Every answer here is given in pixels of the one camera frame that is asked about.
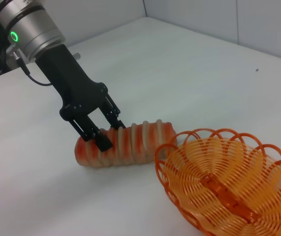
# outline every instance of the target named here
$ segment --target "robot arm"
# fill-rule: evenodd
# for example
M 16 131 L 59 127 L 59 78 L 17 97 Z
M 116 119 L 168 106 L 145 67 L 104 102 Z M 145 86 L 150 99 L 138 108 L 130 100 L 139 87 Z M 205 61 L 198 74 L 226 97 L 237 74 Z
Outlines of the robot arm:
M 42 6 L 41 0 L 0 0 L 0 24 L 6 37 L 36 64 L 63 100 L 61 117 L 71 123 L 80 136 L 94 139 L 101 151 L 112 147 L 88 115 L 99 108 L 111 127 L 124 124 L 120 110 L 103 83 L 92 81 L 65 47 L 64 36 Z

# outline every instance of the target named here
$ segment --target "green led ring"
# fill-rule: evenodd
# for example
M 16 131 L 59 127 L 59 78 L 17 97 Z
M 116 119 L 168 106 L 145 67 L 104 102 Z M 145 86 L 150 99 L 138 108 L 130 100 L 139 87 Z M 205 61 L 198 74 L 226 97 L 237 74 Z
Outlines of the green led ring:
M 14 31 L 11 32 L 11 37 L 15 42 L 18 42 L 18 35 Z

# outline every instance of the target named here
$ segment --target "black cable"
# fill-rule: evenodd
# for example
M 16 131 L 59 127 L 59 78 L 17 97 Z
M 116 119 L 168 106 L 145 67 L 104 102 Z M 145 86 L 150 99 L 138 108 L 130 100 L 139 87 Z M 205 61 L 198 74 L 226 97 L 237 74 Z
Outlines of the black cable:
M 51 86 L 52 84 L 43 84 L 41 82 L 36 81 L 31 75 L 30 75 L 30 71 L 28 70 L 26 64 L 24 63 L 24 60 L 21 58 L 17 58 L 16 59 L 16 63 L 19 65 L 19 67 L 23 70 L 23 72 L 28 76 L 28 78 L 30 78 L 31 81 L 35 82 L 38 85 L 41 86 Z

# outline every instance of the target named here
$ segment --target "white table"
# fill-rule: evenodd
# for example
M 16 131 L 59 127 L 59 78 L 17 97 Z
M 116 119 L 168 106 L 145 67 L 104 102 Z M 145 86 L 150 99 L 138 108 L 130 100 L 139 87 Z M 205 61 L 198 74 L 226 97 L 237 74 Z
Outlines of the white table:
M 281 148 L 279 58 L 150 18 L 70 50 L 107 85 L 126 125 L 161 118 L 177 132 L 229 127 Z M 0 236 L 201 235 L 168 200 L 153 164 L 80 167 L 78 134 L 61 106 L 54 88 L 19 69 L 0 76 Z M 109 127 L 100 112 L 90 117 Z

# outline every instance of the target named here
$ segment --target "woven basket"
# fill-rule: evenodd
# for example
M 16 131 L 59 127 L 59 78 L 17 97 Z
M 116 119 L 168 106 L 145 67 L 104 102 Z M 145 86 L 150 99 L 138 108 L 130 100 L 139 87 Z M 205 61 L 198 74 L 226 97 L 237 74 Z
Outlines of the woven basket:
M 200 131 L 211 135 L 201 139 Z M 187 137 L 177 147 L 179 135 Z M 258 146 L 246 145 L 243 137 Z M 169 199 L 204 235 L 281 236 L 281 160 L 268 156 L 268 148 L 281 156 L 278 147 L 231 129 L 182 132 L 157 149 L 156 173 Z M 166 161 L 159 159 L 161 151 Z

